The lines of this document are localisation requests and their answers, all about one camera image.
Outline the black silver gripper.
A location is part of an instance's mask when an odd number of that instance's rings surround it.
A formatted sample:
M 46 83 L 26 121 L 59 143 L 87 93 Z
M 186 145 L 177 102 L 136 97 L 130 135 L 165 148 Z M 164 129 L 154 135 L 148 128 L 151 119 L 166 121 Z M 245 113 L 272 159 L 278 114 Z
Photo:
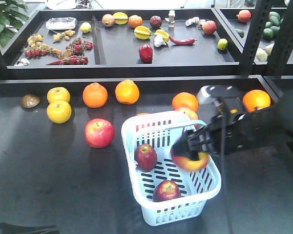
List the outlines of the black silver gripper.
M 208 85 L 197 94 L 200 104 L 214 103 L 219 113 L 195 132 L 186 130 L 172 146 L 172 155 L 199 160 L 199 152 L 231 154 L 287 140 L 286 130 L 274 116 L 276 108 L 248 112 L 243 94 L 233 86 Z

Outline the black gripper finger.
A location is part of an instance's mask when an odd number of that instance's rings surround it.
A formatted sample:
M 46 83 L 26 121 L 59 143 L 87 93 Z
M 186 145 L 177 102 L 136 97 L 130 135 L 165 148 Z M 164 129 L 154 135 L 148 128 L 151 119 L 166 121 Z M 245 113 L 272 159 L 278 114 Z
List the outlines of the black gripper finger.
M 57 234 L 57 226 L 27 227 L 0 223 L 0 234 Z

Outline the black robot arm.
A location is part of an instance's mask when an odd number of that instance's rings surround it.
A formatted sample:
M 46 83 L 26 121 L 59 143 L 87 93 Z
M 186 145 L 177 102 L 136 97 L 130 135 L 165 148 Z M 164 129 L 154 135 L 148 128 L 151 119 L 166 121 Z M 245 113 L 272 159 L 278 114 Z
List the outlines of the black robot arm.
M 219 114 L 197 131 L 186 130 L 171 147 L 173 156 L 198 160 L 198 153 L 232 153 L 293 142 L 293 89 L 269 107 L 248 113 L 237 97 L 217 98 Z

